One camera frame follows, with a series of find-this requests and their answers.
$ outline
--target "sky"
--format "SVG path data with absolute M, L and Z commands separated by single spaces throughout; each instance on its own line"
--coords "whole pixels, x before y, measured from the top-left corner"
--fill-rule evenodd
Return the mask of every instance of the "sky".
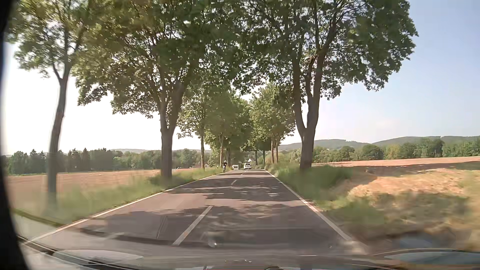
M 376 142 L 400 136 L 480 135 L 478 0 L 412 0 L 410 16 L 419 37 L 411 60 L 385 88 L 369 92 L 348 85 L 321 100 L 315 139 Z M 1 82 L 2 154 L 47 151 L 58 98 L 56 78 L 18 68 L 15 47 L 6 46 Z M 159 118 L 112 114 L 111 97 L 77 106 L 70 78 L 60 149 L 161 149 Z M 282 143 L 300 141 L 297 131 Z M 199 149 L 198 138 L 173 138 L 173 149 Z

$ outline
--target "field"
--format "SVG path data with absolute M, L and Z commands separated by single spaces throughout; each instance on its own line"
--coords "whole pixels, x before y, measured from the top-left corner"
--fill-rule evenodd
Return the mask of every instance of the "field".
M 57 191 L 61 196 L 62 193 L 75 189 L 115 187 L 159 173 L 160 170 L 61 173 L 57 176 Z M 12 207 L 38 212 L 39 201 L 45 198 L 47 191 L 47 176 L 45 174 L 9 176 L 7 188 Z
M 314 201 L 363 242 L 389 249 L 400 235 L 429 233 L 449 243 L 461 232 L 455 247 L 480 249 L 480 157 L 329 165 L 349 167 L 351 178 Z
M 160 170 L 63 173 L 57 178 L 55 211 L 45 208 L 46 175 L 9 177 L 8 190 L 17 214 L 61 226 L 220 172 L 215 168 L 179 169 L 173 170 L 171 179 L 162 178 Z

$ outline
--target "white lane marking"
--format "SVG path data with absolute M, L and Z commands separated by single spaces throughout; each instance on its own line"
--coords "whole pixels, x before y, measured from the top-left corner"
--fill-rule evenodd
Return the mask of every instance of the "white lane marking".
M 275 177 L 273 174 L 271 174 L 269 171 L 265 170 L 267 173 L 269 173 L 271 176 Z M 315 212 L 322 220 L 324 220 L 330 227 L 332 227 L 332 229 L 334 229 L 341 237 L 343 237 L 343 239 L 347 240 L 347 241 L 351 241 L 352 238 L 344 233 L 337 225 L 335 225 L 331 220 L 329 220 L 326 216 L 324 216 L 316 207 L 314 207 L 313 205 L 309 204 L 306 200 L 304 200 L 302 197 L 300 197 L 300 195 L 298 195 L 295 191 L 293 191 L 289 186 L 287 186 L 285 183 L 283 183 L 282 181 L 280 181 L 280 179 L 276 178 L 280 183 L 282 183 L 291 193 L 293 193 L 295 196 L 298 197 L 298 199 L 300 199 L 300 201 L 302 201 L 306 206 L 308 206 L 308 208 L 310 208 L 313 212 Z
M 192 232 L 195 226 L 197 226 L 197 224 L 202 220 L 202 218 L 204 218 L 204 216 L 210 211 L 210 209 L 212 209 L 212 207 L 213 206 L 211 205 L 207 207 L 207 209 L 205 209 L 205 211 L 200 216 L 198 216 L 198 218 L 195 219 L 192 224 L 190 224 L 190 226 L 178 237 L 177 240 L 175 240 L 175 242 L 173 242 L 172 245 L 180 245 L 180 243 L 188 236 L 189 233 Z
M 198 179 L 198 180 L 196 180 L 196 181 L 205 180 L 205 179 L 207 179 L 207 178 L 210 178 L 210 177 L 213 177 L 213 176 L 216 176 L 216 175 L 219 175 L 219 174 L 210 175 L 210 176 L 207 176 L 207 177 L 205 177 L 205 178 Z M 134 204 L 134 203 L 137 203 L 137 202 L 139 202 L 139 201 L 143 201 L 143 200 L 145 200 L 145 199 L 148 199 L 148 198 L 157 196 L 158 194 L 162 194 L 162 193 L 168 192 L 168 191 L 170 191 L 170 190 L 174 190 L 174 189 L 176 189 L 176 188 L 182 187 L 182 186 L 187 185 L 187 184 L 195 183 L 196 181 L 188 182 L 188 183 L 185 183 L 185 184 L 183 184 L 183 185 L 179 185 L 179 186 L 176 186 L 176 187 L 174 187 L 174 188 L 167 189 L 167 190 L 164 190 L 164 191 L 159 192 L 159 193 L 155 193 L 155 194 L 150 195 L 150 196 L 147 196 L 147 197 L 145 197 L 145 198 L 141 198 L 141 199 L 138 199 L 138 200 L 136 200 L 136 201 L 133 201 L 133 202 L 130 202 L 130 203 L 127 203 L 127 204 L 124 204 L 124 205 L 121 205 L 121 206 L 112 208 L 112 209 L 107 210 L 107 211 L 104 211 L 104 212 L 101 212 L 101 213 L 99 213 L 99 214 L 95 214 L 95 215 L 93 215 L 93 216 L 90 216 L 89 218 L 82 219 L 82 220 L 79 220 L 79 221 L 74 222 L 74 223 L 72 223 L 72 224 L 65 225 L 65 226 L 60 227 L 60 228 L 58 228 L 58 229 L 56 229 L 56 230 L 53 230 L 53 231 L 51 231 L 51 232 L 49 232 L 49 233 L 46 233 L 46 234 L 43 234 L 43 235 L 34 237 L 34 238 L 32 238 L 32 239 L 30 239 L 30 240 L 22 243 L 22 245 L 26 245 L 26 244 L 29 244 L 29 243 L 31 243 L 31 242 L 38 241 L 38 240 L 40 240 L 40 239 L 42 239 L 42 238 L 44 238 L 44 237 L 47 237 L 47 236 L 49 236 L 49 235 L 52 235 L 52 234 L 54 234 L 54 233 L 58 233 L 58 232 L 60 232 L 60 231 L 63 231 L 63 230 L 65 230 L 65 229 L 68 229 L 68 228 L 70 228 L 70 227 L 73 227 L 73 226 L 75 226 L 75 225 L 78 225 L 78 224 L 80 224 L 80 223 L 84 223 L 85 221 L 88 221 L 88 220 L 90 220 L 90 219 L 92 219 L 92 218 L 97 218 L 97 217 L 99 217 L 99 216 L 103 216 L 103 215 L 105 215 L 105 214 L 108 214 L 108 213 L 113 212 L 113 211 L 115 211 L 115 210 L 118 210 L 118 209 L 120 209 L 120 208 L 124 208 L 125 206 L 129 206 L 129 205 L 131 205 L 131 204 Z

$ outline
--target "asphalt road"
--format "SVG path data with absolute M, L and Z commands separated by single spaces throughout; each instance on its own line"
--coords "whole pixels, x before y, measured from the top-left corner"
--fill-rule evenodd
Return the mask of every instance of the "asphalt road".
M 189 183 L 36 241 L 63 250 L 183 258 L 348 253 L 344 240 L 275 177 L 251 170 Z

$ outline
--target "hill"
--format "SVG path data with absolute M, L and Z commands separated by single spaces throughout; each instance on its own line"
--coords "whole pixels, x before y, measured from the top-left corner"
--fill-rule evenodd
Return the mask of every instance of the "hill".
M 317 147 L 325 147 L 328 149 L 339 149 L 342 148 L 342 146 L 350 146 L 353 148 L 359 148 L 368 143 L 360 143 L 356 141 L 347 141 L 347 140 L 341 140 L 341 139 L 329 139 L 329 140 L 315 140 L 313 141 L 313 146 Z M 279 145 L 278 150 L 293 150 L 293 149 L 299 149 L 301 148 L 301 143 L 293 143 L 289 145 Z
M 404 143 L 419 143 L 420 139 L 423 138 L 428 138 L 430 140 L 435 140 L 435 139 L 440 139 L 440 136 L 427 136 L 427 137 L 414 137 L 414 136 L 406 136 L 406 137 L 399 137 L 399 138 L 393 138 L 393 139 L 388 139 L 384 141 L 379 141 L 379 142 L 374 142 L 373 144 L 376 146 L 387 146 L 387 145 L 402 145 Z
M 146 151 L 151 151 L 151 150 L 146 150 L 146 149 L 110 149 L 112 151 L 122 151 L 123 153 L 125 152 L 132 152 L 132 153 L 137 153 L 137 154 L 140 154 L 140 153 L 143 153 L 143 152 L 146 152 Z M 200 152 L 199 149 L 190 149 L 190 150 L 195 150 L 197 152 Z M 211 150 L 207 150 L 205 149 L 205 153 L 210 153 Z
M 418 143 L 420 139 L 428 138 L 431 140 L 441 139 L 446 144 L 459 144 L 468 141 L 474 141 L 476 139 L 480 139 L 480 136 L 426 136 L 426 137 L 418 137 L 418 136 L 405 136 L 399 138 L 393 138 L 383 141 L 374 142 L 372 144 L 383 147 L 387 145 L 402 145 L 404 143 Z M 350 146 L 353 148 L 360 148 L 368 143 L 361 143 L 356 141 L 347 141 L 341 139 L 330 139 L 330 140 L 315 140 L 313 141 L 313 146 L 321 146 L 328 149 L 340 149 L 343 146 Z M 301 143 L 293 143 L 288 145 L 279 145 L 278 150 L 282 151 L 290 151 L 294 149 L 301 148 Z

